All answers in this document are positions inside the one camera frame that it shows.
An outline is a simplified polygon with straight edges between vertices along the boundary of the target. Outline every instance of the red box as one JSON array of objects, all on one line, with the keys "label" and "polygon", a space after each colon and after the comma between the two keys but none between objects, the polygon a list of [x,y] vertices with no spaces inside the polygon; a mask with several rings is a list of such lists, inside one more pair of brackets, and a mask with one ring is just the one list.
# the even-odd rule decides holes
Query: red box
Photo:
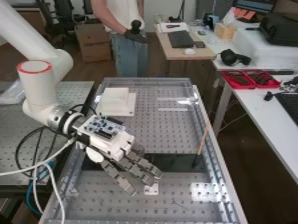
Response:
[{"label": "red box", "polygon": [[246,70],[244,74],[247,75],[247,77],[255,83],[256,88],[260,88],[260,89],[271,88],[271,89],[274,89],[274,88],[279,88],[279,86],[280,86],[280,82],[278,82],[266,71]]},{"label": "red box", "polygon": [[226,70],[220,75],[234,89],[255,89],[255,82],[243,71]]}]

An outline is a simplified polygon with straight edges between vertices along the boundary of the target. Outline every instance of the robotic hand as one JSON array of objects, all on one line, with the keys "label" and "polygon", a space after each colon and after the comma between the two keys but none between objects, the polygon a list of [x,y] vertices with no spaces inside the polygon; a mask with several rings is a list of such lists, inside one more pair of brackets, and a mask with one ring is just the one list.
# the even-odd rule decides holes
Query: robotic hand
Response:
[{"label": "robotic hand", "polygon": [[81,117],[74,122],[73,128],[78,142],[86,146],[86,155],[94,163],[101,165],[123,191],[134,195],[135,189],[110,161],[149,186],[154,184],[154,178],[160,178],[160,171],[139,157],[138,152],[143,150],[142,146],[134,143],[134,137],[125,132],[119,121],[103,116],[91,116],[82,122],[83,119]]}]

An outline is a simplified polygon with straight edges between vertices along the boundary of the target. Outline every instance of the black bag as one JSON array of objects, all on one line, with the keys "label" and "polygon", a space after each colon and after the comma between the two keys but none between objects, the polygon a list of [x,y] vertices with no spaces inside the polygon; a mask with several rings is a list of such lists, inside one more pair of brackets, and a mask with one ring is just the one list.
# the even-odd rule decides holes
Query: black bag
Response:
[{"label": "black bag", "polygon": [[268,14],[259,30],[271,44],[298,47],[298,14]]}]

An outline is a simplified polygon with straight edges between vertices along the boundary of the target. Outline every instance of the person's leg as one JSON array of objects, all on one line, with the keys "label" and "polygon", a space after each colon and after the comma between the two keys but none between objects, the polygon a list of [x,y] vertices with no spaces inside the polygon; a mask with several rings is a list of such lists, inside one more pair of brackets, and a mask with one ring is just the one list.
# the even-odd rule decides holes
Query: person's leg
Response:
[{"label": "person's leg", "polygon": [[119,34],[110,34],[117,75],[122,77],[137,77],[138,51],[133,41]]},{"label": "person's leg", "polygon": [[149,74],[149,52],[147,44],[138,44],[138,63],[137,73],[139,77],[146,77]]}]

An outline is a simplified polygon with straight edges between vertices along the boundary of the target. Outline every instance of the person's hand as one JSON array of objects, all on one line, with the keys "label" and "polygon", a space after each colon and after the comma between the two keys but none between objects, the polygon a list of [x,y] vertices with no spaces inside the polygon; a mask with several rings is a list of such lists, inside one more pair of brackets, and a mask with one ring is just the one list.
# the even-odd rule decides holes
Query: person's hand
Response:
[{"label": "person's hand", "polygon": [[143,37],[139,33],[138,34],[131,33],[131,30],[126,30],[125,33],[123,33],[123,36],[129,40],[135,41],[141,44],[147,44],[149,43],[146,37]]}]

